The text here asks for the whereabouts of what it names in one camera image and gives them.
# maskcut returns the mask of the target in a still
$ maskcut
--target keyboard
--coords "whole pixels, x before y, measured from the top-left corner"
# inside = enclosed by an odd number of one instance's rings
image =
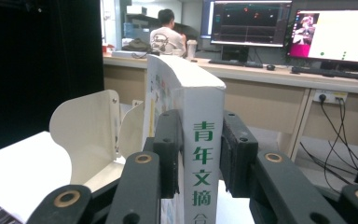
[[[223,64],[223,65],[233,65],[233,66],[242,66],[242,67],[254,67],[254,68],[263,68],[262,63],[254,63],[254,62],[238,62],[238,61],[225,61],[225,60],[216,60],[211,59],[209,63],[215,63],[215,64]]]
[[[358,74],[320,68],[292,67],[292,73],[307,73],[324,77],[345,77],[358,79]]]

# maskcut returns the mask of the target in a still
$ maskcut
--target monitor stand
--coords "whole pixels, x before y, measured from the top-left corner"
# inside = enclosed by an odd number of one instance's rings
[[[221,59],[223,61],[248,62],[249,47],[246,46],[222,46]]]

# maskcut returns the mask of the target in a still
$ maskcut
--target monitor screen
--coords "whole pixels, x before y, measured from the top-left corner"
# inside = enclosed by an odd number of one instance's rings
[[[358,9],[298,10],[288,55],[358,63]]]
[[[292,1],[215,1],[211,44],[282,47]]]

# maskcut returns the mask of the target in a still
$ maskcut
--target person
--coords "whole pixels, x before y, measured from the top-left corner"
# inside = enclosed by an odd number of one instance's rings
[[[161,27],[150,33],[150,45],[152,50],[161,54],[172,54],[173,49],[179,49],[179,56],[186,54],[186,36],[173,30],[175,17],[170,9],[162,9],[158,12],[158,20]]]
[[[313,25],[313,17],[312,15],[306,15],[302,20],[301,20],[302,26],[305,29],[304,34],[305,35],[309,35],[310,34],[310,27],[312,27]]]

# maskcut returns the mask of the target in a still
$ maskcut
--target black curtain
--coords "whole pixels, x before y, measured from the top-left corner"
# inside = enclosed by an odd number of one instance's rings
[[[99,0],[0,1],[0,148],[48,131],[62,102],[102,90]]]

